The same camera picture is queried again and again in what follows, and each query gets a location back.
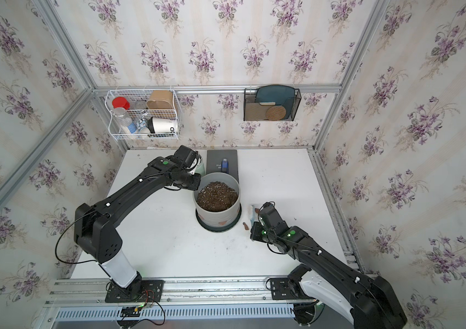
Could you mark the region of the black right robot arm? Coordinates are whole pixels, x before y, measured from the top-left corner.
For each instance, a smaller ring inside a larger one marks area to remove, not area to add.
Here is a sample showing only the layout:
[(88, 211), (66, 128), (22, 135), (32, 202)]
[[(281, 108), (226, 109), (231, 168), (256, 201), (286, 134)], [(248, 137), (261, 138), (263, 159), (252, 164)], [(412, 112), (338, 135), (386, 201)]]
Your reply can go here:
[(288, 226), (266, 202), (255, 212), (251, 240), (274, 245), (299, 265), (288, 275), (294, 296), (321, 302), (354, 328), (403, 328), (408, 318), (389, 281), (360, 273), (322, 248), (305, 230)]

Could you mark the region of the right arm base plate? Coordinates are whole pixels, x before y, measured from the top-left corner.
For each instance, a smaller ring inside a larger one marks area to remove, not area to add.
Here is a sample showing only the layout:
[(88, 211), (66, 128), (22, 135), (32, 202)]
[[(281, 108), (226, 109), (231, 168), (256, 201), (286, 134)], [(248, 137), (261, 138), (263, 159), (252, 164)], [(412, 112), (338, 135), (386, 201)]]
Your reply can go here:
[(309, 300), (300, 285), (288, 278), (268, 278), (265, 287), (272, 300)]

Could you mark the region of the grey ceramic pot with soil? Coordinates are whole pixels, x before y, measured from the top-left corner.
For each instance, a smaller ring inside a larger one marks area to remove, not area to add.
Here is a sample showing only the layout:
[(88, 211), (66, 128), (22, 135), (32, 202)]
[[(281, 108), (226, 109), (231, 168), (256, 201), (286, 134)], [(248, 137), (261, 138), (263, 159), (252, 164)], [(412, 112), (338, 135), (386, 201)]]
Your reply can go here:
[(207, 174), (193, 193), (196, 209), (208, 212), (223, 212), (241, 205), (241, 188), (231, 175), (223, 173)]

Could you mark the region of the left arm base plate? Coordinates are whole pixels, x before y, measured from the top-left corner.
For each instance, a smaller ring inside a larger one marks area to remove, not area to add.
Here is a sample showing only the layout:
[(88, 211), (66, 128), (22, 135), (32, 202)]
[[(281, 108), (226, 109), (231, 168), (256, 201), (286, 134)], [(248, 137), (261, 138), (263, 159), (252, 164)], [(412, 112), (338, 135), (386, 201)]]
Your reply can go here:
[(122, 288), (111, 280), (106, 286), (105, 303), (159, 302), (164, 280), (135, 280), (128, 288)]

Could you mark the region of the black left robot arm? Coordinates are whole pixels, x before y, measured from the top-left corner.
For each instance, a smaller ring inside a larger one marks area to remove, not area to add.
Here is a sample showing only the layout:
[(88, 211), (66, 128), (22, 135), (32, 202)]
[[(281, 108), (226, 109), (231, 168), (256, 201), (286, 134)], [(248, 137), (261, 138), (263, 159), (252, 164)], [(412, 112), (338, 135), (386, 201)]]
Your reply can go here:
[(173, 155), (150, 161), (137, 177), (104, 200), (75, 211), (75, 243), (110, 277), (113, 285), (132, 291), (141, 284), (141, 275), (123, 253), (123, 240), (116, 228), (143, 201), (160, 189), (175, 186), (196, 191), (201, 175), (194, 174), (201, 156), (182, 145)]

